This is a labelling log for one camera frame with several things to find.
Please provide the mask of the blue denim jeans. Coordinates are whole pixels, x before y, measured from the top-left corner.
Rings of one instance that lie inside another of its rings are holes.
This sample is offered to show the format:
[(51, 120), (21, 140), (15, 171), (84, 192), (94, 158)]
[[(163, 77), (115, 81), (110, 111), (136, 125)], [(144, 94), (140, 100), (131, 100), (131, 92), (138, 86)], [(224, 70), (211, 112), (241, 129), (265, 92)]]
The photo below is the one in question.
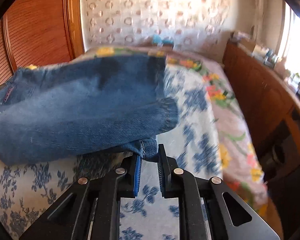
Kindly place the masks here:
[(166, 59), (145, 54), (19, 68), (0, 87), (0, 160), (34, 164), (98, 151), (156, 161), (157, 135), (175, 128)]

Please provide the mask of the colourful floral pink blanket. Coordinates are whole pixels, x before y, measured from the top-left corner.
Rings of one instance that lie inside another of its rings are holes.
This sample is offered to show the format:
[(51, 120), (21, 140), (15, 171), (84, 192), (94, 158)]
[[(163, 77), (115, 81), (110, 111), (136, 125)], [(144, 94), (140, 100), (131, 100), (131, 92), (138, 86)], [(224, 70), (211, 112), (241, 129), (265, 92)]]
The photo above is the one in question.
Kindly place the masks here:
[[(242, 111), (221, 66), (206, 58), (169, 52), (167, 88), (178, 100), (180, 121), (158, 139), (179, 167), (195, 176), (221, 175), (235, 193), (264, 217), (268, 208), (264, 173)], [(24, 174), (34, 188), (20, 201), (34, 221), (81, 175), (99, 178), (115, 168), (125, 153), (86, 154), (31, 165)]]

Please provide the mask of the blue floral white bedspread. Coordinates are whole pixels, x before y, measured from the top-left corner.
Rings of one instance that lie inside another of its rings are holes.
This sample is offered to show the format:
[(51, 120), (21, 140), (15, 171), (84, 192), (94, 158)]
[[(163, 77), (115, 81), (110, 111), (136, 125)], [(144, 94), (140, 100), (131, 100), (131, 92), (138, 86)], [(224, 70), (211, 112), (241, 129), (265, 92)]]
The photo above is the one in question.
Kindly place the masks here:
[[(179, 168), (203, 179), (220, 176), (217, 132), (202, 77), (194, 70), (170, 64), (167, 87), (177, 100), (181, 117), (175, 129), (158, 136), (158, 142)], [(117, 167), (123, 157), (122, 153), (86, 154), (15, 166), (0, 161), (0, 225), (18, 239), (76, 179), (99, 178)], [(156, 163), (142, 162), (138, 196), (121, 202), (121, 239), (178, 239), (177, 200), (163, 198), (159, 189), (172, 172)]]

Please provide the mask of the wooden sideboard cabinet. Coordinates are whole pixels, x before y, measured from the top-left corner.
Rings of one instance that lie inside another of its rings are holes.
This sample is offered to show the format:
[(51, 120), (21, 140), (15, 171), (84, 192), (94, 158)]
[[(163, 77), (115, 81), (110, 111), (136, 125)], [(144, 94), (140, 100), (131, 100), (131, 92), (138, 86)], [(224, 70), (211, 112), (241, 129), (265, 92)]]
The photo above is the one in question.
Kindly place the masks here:
[(223, 64), (265, 179), (287, 176), (300, 166), (300, 100), (273, 70), (234, 42), (227, 42)]

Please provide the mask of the box with blue items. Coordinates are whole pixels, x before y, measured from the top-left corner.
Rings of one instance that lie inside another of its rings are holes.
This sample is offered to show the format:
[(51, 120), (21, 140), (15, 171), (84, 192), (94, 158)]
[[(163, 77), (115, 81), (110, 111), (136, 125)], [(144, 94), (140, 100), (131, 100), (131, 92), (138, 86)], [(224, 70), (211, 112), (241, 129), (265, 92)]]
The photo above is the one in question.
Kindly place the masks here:
[(173, 47), (174, 41), (171, 38), (162, 38), (160, 35), (154, 35), (152, 37), (152, 44), (158, 47)]

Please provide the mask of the wooden louvred wardrobe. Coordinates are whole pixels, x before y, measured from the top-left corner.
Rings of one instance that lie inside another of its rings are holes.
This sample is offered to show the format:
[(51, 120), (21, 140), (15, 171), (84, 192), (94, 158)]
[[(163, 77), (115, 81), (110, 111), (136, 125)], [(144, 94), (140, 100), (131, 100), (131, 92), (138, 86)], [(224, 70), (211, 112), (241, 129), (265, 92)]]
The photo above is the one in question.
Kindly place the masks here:
[(0, 85), (18, 67), (69, 62), (83, 52), (80, 0), (0, 0)]

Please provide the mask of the circle patterned sheer curtain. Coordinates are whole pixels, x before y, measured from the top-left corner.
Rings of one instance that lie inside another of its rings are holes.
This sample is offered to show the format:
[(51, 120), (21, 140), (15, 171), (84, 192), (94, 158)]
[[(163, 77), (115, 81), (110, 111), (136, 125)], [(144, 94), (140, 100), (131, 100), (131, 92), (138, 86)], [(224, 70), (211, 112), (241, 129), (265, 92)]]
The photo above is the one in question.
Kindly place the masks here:
[(80, 0), (83, 44), (149, 46), (171, 38), (175, 50), (209, 55), (218, 46), (231, 0)]

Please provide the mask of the window with wooden frame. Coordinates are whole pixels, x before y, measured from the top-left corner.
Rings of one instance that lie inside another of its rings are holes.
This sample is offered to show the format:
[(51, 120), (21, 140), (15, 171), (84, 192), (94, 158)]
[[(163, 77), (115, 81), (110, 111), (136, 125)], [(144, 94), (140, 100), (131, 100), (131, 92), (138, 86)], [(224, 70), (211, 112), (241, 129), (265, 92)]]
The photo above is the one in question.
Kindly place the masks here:
[(279, 58), (285, 58), (285, 68), (300, 79), (300, 17), (284, 3), (284, 23)]

